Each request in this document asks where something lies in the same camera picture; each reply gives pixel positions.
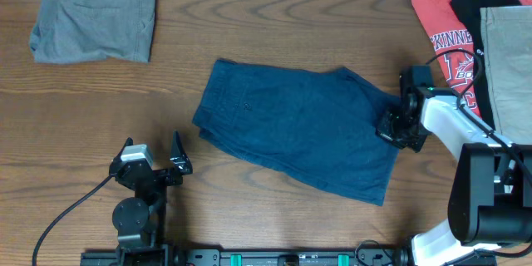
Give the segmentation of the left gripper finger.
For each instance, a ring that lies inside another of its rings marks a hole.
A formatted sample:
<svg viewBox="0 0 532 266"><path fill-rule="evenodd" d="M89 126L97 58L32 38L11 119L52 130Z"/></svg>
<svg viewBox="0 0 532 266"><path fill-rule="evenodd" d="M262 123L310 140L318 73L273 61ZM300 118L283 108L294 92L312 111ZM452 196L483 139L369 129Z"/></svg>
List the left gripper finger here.
<svg viewBox="0 0 532 266"><path fill-rule="evenodd" d="M170 150L170 161L182 175L191 175L193 173L192 163L185 153L185 149L181 143L178 131L173 133Z"/></svg>
<svg viewBox="0 0 532 266"><path fill-rule="evenodd" d="M118 157L119 157L119 158L121 158L122 153L123 153L123 151L126 149L126 147L127 147L127 146L130 146L130 145L133 145L133 140L132 140L130 137L128 137L128 138L126 139L124 145L122 146L121 150L120 150L119 153L118 153Z"/></svg>

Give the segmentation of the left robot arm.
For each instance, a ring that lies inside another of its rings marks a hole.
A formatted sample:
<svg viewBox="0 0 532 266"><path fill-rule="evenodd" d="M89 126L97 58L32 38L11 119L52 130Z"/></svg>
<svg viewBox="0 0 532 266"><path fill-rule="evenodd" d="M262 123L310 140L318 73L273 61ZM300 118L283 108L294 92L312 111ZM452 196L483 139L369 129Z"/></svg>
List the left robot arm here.
<svg viewBox="0 0 532 266"><path fill-rule="evenodd" d="M155 170L148 145L135 145L127 139L109 167L109 175L134 195L113 210L117 230L119 265L185 265L183 254L165 242L167 189L181 185L193 167L180 141L173 133L170 168Z"/></svg>

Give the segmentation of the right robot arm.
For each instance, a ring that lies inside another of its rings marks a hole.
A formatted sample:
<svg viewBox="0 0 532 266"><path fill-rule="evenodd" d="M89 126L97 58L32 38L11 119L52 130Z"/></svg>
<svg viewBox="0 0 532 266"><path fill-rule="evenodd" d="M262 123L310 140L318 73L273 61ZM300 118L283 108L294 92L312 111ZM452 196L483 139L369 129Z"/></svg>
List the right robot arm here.
<svg viewBox="0 0 532 266"><path fill-rule="evenodd" d="M447 218L410 237L397 249L395 265L495 265L499 257L530 254L531 148L494 132L462 96L436 87L428 65L399 76L401 104L387 109L377 135L399 149L421 150L436 136L457 161Z"/></svg>

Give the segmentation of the navy blue shorts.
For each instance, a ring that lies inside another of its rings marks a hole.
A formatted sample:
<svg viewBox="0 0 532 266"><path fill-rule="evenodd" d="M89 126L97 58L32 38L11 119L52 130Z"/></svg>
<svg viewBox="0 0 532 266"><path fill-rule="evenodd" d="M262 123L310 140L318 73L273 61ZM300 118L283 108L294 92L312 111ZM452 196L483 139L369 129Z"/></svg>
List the navy blue shorts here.
<svg viewBox="0 0 532 266"><path fill-rule="evenodd" d="M381 206L398 149L376 130L399 103L346 67L311 72L218 60L193 123L229 155Z"/></svg>

